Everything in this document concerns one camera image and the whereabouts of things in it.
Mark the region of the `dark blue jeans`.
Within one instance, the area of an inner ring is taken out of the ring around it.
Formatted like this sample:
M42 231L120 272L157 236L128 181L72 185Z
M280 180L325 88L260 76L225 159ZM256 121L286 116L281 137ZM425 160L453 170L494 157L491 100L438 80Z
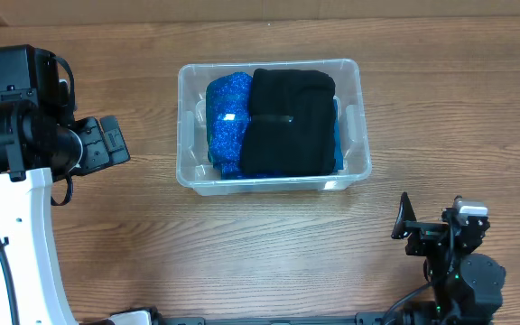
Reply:
M334 123L334 172L339 172L344 169L344 157L341 148L341 138L339 131L339 98L334 97L334 109L335 109L335 123Z

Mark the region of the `blue green sequin garment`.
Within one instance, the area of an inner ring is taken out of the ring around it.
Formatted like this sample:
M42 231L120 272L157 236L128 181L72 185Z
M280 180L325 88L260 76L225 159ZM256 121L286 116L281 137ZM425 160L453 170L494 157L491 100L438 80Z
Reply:
M253 78L235 72L215 79L206 89L208 158L223 180L243 178L240 156L250 117Z

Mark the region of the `large black garment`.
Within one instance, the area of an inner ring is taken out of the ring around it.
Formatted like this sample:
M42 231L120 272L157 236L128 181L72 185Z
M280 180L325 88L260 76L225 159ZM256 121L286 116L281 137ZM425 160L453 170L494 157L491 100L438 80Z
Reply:
M321 71L255 70L242 172L288 177L333 173L335 90L333 78Z

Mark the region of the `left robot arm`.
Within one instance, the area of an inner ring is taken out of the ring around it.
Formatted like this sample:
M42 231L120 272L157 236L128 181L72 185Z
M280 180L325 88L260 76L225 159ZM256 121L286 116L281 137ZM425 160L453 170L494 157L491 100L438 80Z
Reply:
M76 119L63 58L0 47L0 324L71 324L53 236L51 188L130 154L115 117Z

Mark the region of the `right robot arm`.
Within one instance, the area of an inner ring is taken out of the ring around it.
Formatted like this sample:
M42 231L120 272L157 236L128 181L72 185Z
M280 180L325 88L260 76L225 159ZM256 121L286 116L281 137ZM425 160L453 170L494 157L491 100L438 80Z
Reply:
M405 253L425 258L426 284L385 312L383 324L489 324L503 304L506 269L477 254L490 228L482 202L458 196L440 223L416 219L407 193L401 195L391 238L407 239Z

